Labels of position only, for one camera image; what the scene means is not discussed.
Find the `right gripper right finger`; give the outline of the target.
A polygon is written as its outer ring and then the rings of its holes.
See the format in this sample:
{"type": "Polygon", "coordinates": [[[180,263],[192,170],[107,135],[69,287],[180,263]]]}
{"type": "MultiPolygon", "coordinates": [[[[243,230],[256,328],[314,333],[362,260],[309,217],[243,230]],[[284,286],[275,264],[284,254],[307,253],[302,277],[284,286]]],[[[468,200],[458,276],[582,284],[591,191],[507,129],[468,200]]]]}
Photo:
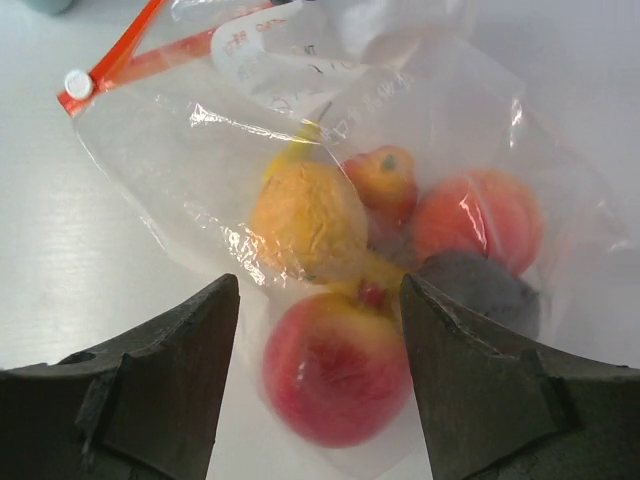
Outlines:
{"type": "Polygon", "coordinates": [[[514,333],[415,275],[401,317],[436,479],[635,479],[639,372],[514,333]]]}

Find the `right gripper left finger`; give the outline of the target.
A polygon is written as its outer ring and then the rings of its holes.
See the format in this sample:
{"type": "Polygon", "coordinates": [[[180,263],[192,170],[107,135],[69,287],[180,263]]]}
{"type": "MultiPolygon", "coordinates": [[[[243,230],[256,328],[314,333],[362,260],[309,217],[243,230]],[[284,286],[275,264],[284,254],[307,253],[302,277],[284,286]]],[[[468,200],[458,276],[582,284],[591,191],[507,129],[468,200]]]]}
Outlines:
{"type": "Polygon", "coordinates": [[[226,274],[62,361],[1,374],[5,479],[203,479],[239,315],[226,274]]]}

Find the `white zip slider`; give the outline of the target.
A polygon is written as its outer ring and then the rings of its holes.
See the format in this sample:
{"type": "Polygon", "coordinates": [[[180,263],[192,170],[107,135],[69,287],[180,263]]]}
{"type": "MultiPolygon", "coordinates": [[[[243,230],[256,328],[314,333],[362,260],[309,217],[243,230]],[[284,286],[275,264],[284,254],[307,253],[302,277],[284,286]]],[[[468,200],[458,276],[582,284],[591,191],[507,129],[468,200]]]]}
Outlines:
{"type": "Polygon", "coordinates": [[[73,100],[88,99],[92,95],[94,87],[93,79],[85,71],[73,69],[64,77],[64,90],[73,100]]]}

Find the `clear zip top bag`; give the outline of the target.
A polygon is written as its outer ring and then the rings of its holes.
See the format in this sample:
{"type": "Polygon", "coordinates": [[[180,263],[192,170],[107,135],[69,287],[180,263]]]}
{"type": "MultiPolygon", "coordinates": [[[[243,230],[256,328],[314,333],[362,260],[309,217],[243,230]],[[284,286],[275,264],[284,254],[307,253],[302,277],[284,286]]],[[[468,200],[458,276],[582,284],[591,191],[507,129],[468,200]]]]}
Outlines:
{"type": "Polygon", "coordinates": [[[635,479],[551,367],[628,245],[606,184],[469,43],[472,1],[151,1],[58,99],[166,252],[236,275],[294,452],[378,479],[635,479]]]}

